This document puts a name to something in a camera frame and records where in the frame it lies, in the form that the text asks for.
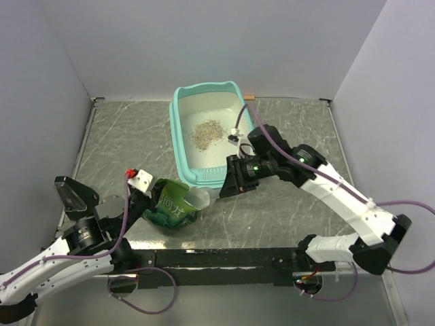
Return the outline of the green litter bag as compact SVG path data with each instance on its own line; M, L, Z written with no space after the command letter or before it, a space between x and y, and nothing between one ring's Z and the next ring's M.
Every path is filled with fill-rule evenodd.
M152 189L157 201L157 212L146 211L142 218L170 230L194 223L202 210L197 211L184 202L184 196L190 188L189 185L172 179L157 180Z

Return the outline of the clear plastic scoop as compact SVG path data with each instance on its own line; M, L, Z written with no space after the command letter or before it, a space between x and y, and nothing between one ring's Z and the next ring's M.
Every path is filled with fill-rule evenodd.
M213 205L219 198L219 192L219 189L210 187L191 187L184 196L184 202L200 211Z

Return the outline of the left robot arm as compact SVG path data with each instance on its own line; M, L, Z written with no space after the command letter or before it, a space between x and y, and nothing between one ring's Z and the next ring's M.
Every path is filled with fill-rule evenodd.
M1 323L31 315L38 302L58 290L109 272L125 273L134 265L124 235L155 201L138 190L112 196L78 212L79 219L47 249L1 275Z

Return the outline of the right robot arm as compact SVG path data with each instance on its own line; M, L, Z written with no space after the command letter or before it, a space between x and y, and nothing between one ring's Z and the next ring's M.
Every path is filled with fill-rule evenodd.
M393 215L359 193L313 147L290 147L268 124L244 136L233 128L228 137L238 152L226 158L227 173L220 198L255 190L261 179L277 176L326 204L353 229L344 236L306 236L298 244L296 261L312 270L327 261L355 263L381 275L411 226L406 215Z

